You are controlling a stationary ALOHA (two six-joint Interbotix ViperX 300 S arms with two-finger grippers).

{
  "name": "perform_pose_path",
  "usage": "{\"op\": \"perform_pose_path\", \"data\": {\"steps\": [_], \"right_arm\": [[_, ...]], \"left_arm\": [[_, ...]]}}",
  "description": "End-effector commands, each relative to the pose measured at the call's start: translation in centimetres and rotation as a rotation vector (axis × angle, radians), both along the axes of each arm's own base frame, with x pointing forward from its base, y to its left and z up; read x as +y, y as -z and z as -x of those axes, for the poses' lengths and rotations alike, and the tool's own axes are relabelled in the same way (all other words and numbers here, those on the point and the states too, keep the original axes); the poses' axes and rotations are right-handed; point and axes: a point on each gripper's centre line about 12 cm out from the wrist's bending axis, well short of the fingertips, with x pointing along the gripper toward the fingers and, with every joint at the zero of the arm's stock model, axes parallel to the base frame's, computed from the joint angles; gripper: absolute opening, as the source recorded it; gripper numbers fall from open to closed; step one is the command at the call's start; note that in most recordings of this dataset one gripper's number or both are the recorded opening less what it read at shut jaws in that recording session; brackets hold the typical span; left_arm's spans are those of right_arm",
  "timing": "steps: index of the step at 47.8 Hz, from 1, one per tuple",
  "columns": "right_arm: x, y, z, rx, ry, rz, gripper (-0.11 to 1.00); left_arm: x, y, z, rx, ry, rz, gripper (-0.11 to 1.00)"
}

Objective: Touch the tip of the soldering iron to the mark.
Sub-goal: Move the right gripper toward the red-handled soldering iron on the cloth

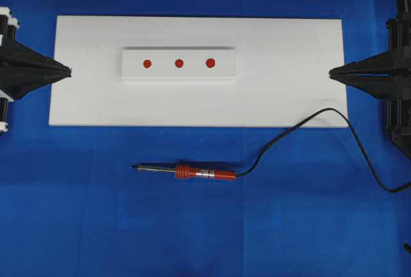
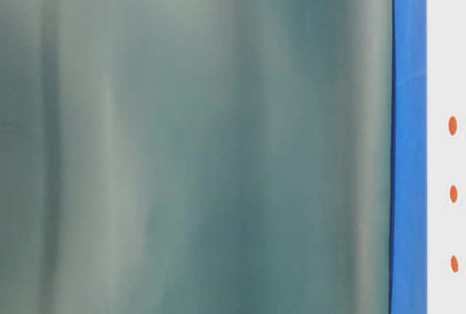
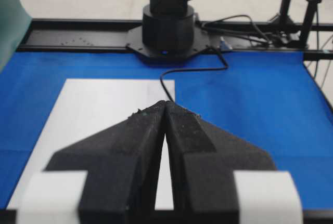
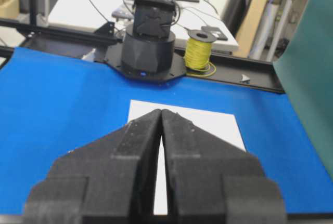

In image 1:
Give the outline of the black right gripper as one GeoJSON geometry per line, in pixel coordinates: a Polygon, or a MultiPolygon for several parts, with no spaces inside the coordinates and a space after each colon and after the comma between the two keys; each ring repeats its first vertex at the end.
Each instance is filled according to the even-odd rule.
{"type": "Polygon", "coordinates": [[[387,28],[388,51],[333,68],[329,77],[377,99],[389,100],[385,103],[386,135],[410,157],[410,21],[391,19],[387,28]]]}

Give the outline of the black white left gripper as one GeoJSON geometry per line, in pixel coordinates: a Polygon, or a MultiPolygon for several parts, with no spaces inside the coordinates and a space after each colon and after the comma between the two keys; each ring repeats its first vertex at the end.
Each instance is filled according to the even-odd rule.
{"type": "Polygon", "coordinates": [[[8,104],[45,85],[71,77],[71,69],[15,41],[20,28],[8,7],[1,7],[1,62],[13,67],[51,70],[1,71],[1,133],[8,131],[8,104]]]}

